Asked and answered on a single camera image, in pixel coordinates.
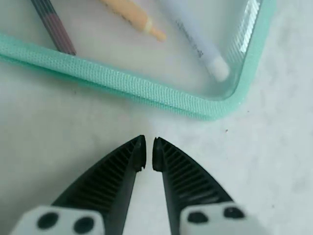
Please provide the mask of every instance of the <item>clear plastic pencil case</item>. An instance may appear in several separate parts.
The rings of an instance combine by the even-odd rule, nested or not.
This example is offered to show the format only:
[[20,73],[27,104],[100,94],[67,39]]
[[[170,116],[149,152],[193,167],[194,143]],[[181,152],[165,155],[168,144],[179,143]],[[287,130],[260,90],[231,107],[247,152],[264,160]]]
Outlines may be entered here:
[[245,97],[274,10],[275,0],[2,0],[0,58],[217,119]]

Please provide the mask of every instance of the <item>pencil case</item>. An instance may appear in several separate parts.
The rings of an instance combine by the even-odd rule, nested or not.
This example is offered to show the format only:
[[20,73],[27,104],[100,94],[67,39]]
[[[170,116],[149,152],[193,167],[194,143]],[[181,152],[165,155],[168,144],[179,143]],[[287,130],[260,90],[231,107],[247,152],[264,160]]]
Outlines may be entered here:
[[[100,0],[50,1],[76,55],[57,50],[31,0],[3,0],[0,59],[55,71],[64,78],[205,120],[221,118],[243,101],[276,4],[275,0],[171,0],[184,9],[180,15],[184,24],[179,27],[176,15],[173,20],[173,12],[167,12],[166,0],[134,0],[166,34],[166,40],[159,42],[138,32]],[[216,79],[221,73],[208,71],[198,58],[202,51],[191,40],[194,30],[201,35],[203,47],[213,45],[223,58],[227,78]]]

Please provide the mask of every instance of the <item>gray surface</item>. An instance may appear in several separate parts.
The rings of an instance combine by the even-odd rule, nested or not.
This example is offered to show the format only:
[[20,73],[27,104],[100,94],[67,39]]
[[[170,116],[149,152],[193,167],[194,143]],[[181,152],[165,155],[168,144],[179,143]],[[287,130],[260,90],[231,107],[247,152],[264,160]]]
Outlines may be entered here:
[[133,104],[37,71],[0,64],[0,229],[48,204],[103,155],[138,134],[148,143],[124,234],[169,235],[162,136],[198,161],[274,235],[313,234],[311,0],[279,0],[246,102],[201,122]]

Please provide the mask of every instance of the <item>black dot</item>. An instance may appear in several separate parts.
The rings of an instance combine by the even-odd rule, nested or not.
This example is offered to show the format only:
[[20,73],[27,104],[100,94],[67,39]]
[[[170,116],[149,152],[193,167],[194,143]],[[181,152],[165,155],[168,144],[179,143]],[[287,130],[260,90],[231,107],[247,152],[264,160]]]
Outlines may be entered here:
[[74,231],[77,234],[86,234],[93,229],[94,220],[91,217],[83,217],[74,224]]
[[224,210],[224,217],[232,219],[243,219],[245,214],[237,207],[227,207]]
[[197,212],[189,213],[188,221],[190,223],[201,224],[201,223],[207,223],[209,221],[209,218],[202,212],[197,211]]
[[57,223],[58,218],[59,216],[55,212],[46,213],[39,218],[37,226],[42,230],[50,229]]

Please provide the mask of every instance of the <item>orange marker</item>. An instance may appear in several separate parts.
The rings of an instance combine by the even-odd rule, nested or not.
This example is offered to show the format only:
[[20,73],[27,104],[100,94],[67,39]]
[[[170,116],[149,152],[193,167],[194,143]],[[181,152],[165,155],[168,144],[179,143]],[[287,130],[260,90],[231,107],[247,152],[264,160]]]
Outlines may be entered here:
[[130,0],[101,0],[113,12],[121,15],[129,21],[137,30],[148,33],[156,37],[159,41],[164,41],[166,35],[153,26],[151,18],[144,10]]

